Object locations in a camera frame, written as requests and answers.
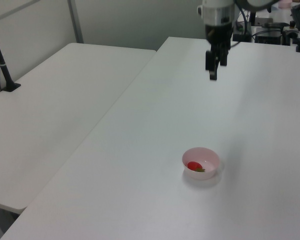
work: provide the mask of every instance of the white table surface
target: white table surface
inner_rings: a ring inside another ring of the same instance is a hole
[[[300,53],[241,43],[215,82],[207,49],[169,38],[2,240],[300,240]]]
[[[72,43],[0,93],[0,208],[21,213],[155,51]]]

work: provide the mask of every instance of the red strawberry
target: red strawberry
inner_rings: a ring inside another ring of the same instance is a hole
[[[199,172],[198,169],[199,170],[203,169],[202,166],[201,166],[201,164],[198,163],[198,162],[196,162],[196,161],[190,161],[187,164],[187,168],[190,169],[190,170],[192,170],[192,171],[197,171],[197,172]]]

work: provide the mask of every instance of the equipment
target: equipment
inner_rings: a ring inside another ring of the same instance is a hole
[[[12,81],[4,56],[1,53],[1,50],[0,50],[0,68],[6,82],[6,87],[2,89],[3,91],[12,92],[21,86],[19,83],[15,83],[14,81]]]
[[[227,66],[228,52],[231,48],[231,36],[235,20],[235,5],[241,13],[243,9],[256,12],[268,9],[278,0],[203,0],[198,6],[198,13],[205,23],[206,38],[211,50],[205,53],[205,69],[209,71],[210,80],[217,80],[217,69]]]
[[[291,9],[292,18],[295,21],[295,27],[300,31],[300,10]]]

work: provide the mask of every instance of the pink bowl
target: pink bowl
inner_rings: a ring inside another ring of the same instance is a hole
[[[201,164],[205,172],[190,170],[187,165],[192,161]],[[185,173],[197,180],[206,180],[213,177],[220,164],[218,155],[214,151],[204,147],[195,147],[187,150],[182,156],[182,162]]]
[[[278,6],[281,9],[289,9],[289,8],[291,8],[291,3],[292,3],[292,0],[280,0]]]

